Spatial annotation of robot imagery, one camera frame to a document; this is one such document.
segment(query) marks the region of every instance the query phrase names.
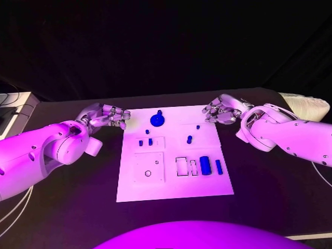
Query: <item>dark table surface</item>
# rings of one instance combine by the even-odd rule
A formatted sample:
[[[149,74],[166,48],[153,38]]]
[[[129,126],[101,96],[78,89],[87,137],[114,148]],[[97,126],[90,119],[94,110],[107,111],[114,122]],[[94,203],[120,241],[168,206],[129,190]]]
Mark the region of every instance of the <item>dark table surface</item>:
[[[100,102],[127,109],[207,104],[230,93],[254,105],[289,109],[279,93],[261,89],[220,90],[121,99],[42,102],[25,131],[72,120]],[[121,233],[176,220],[215,220],[246,224],[283,236],[332,232],[332,188],[311,162],[279,148],[269,153],[237,137],[240,123],[217,124],[234,195],[116,202],[123,131],[103,128],[104,146],[97,157],[84,154],[35,185],[26,211],[0,238],[0,248],[93,248]],[[0,218],[23,195],[0,202]],[[0,232],[12,222],[0,225]]]

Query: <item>blue object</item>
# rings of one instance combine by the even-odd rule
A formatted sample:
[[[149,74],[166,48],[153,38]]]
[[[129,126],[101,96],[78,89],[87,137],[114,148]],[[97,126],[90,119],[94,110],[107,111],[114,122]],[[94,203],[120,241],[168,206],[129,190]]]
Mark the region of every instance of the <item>blue object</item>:
[[[211,175],[211,165],[209,165],[209,157],[204,156],[199,158],[199,164],[201,164],[201,172],[202,175]]]
[[[188,144],[192,142],[192,136],[188,136]]]
[[[163,125],[163,123],[165,123],[165,117],[162,115],[162,111],[160,110],[158,111],[158,114],[152,116],[150,122],[152,122],[152,125],[155,127],[159,127],[159,126]]]
[[[220,160],[217,160],[217,171],[220,175],[224,174]]]

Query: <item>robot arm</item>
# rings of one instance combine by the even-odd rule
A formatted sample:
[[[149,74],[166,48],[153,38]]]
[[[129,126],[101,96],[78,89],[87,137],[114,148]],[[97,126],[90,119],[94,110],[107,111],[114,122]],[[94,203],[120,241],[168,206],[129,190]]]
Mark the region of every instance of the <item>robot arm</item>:
[[[222,94],[202,110],[207,122],[234,123],[241,119],[237,137],[257,149],[276,145],[293,156],[332,167],[332,124],[300,120],[279,106],[251,105]]]
[[[72,164],[84,152],[97,156],[103,142],[90,137],[101,126],[126,129],[130,111],[94,104],[75,120],[51,124],[0,141],[0,201],[48,177],[52,170]]]

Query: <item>white cable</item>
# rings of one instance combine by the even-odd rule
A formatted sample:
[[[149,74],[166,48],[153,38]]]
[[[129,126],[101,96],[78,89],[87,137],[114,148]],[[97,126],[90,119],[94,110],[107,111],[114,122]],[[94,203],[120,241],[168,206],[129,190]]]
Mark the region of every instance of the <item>white cable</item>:
[[[22,198],[19,204],[15,206],[15,208],[12,209],[12,211],[9,212],[9,214],[0,219],[0,222],[9,217],[9,215],[15,212],[15,210],[16,210],[17,207],[20,206],[22,202],[23,202],[25,199],[26,199],[26,196],[28,196],[30,190],[32,190],[32,187],[28,189],[28,192],[26,192],[25,197]]]
[[[19,213],[19,215],[17,215],[17,217],[16,217],[15,221],[13,221],[13,223],[10,224],[10,226],[7,227],[7,229],[4,230],[4,232],[0,234],[0,237],[4,235],[4,233],[7,232],[7,230],[10,229],[10,227],[15,225],[15,223],[16,223],[16,221],[17,221],[17,219],[19,219],[19,217],[20,217],[20,215],[22,215],[22,213],[23,213],[23,211],[25,211],[25,209],[26,209],[28,202],[29,202],[29,200],[30,200],[30,196],[32,196],[32,192],[33,192],[33,186],[30,187],[30,193],[29,193],[29,197],[28,197],[28,200],[26,200],[25,207],[23,207],[23,209],[22,209],[22,211],[20,211],[20,213]]]
[[[328,182],[328,180],[325,179],[325,177],[319,173],[315,163],[313,162],[311,162],[311,163],[313,164],[315,170],[316,170],[318,174],[321,175],[322,179],[325,180],[325,182],[328,183],[328,185],[332,187],[332,184]]]

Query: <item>black backdrop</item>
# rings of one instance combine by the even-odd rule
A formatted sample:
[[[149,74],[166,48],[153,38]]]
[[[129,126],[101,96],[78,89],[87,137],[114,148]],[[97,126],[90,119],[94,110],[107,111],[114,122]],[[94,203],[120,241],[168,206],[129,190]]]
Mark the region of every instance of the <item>black backdrop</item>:
[[[0,80],[49,101],[302,92],[274,75],[329,17],[326,0],[0,1]]]

